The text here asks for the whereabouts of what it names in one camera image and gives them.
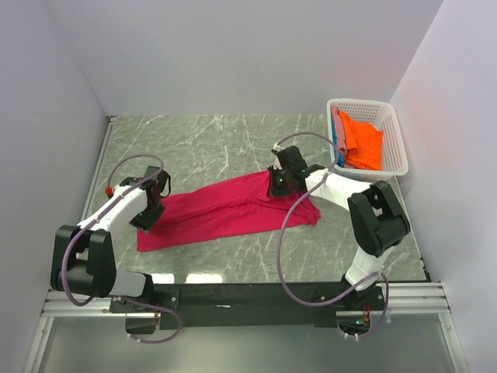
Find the magenta t shirt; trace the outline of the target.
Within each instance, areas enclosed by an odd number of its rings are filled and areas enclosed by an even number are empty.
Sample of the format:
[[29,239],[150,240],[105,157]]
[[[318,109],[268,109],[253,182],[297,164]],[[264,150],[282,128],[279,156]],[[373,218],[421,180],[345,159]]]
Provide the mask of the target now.
[[269,197],[268,186],[269,173],[262,171],[166,197],[151,231],[137,233],[137,251],[278,230],[301,195]]

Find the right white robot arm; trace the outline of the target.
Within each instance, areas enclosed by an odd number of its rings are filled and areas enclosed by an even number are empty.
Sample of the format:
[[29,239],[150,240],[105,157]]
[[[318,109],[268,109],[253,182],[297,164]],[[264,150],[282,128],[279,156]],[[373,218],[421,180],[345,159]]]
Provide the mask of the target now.
[[[407,215],[392,187],[385,181],[360,182],[335,174],[324,166],[309,166],[295,145],[284,148],[275,144],[272,153],[276,162],[269,167],[268,195],[299,195],[283,219],[277,241],[276,269],[284,291],[296,303],[308,307],[317,308],[342,301],[348,309],[360,309],[377,287],[377,279],[384,276],[382,270],[389,254],[411,231]],[[358,244],[353,262],[342,277],[341,293],[319,302],[305,301],[291,291],[280,262],[287,224],[309,197],[321,198],[347,210]]]

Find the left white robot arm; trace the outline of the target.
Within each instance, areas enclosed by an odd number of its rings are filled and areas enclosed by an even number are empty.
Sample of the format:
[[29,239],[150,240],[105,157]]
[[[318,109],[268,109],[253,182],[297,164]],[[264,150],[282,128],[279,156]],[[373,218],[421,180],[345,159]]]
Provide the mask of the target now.
[[67,296],[127,296],[137,312],[155,303],[151,276],[116,268],[113,240],[127,225],[149,232],[165,211],[161,193],[171,176],[149,166],[141,178],[127,177],[107,190],[109,200],[77,225],[63,225],[55,235],[50,286]]

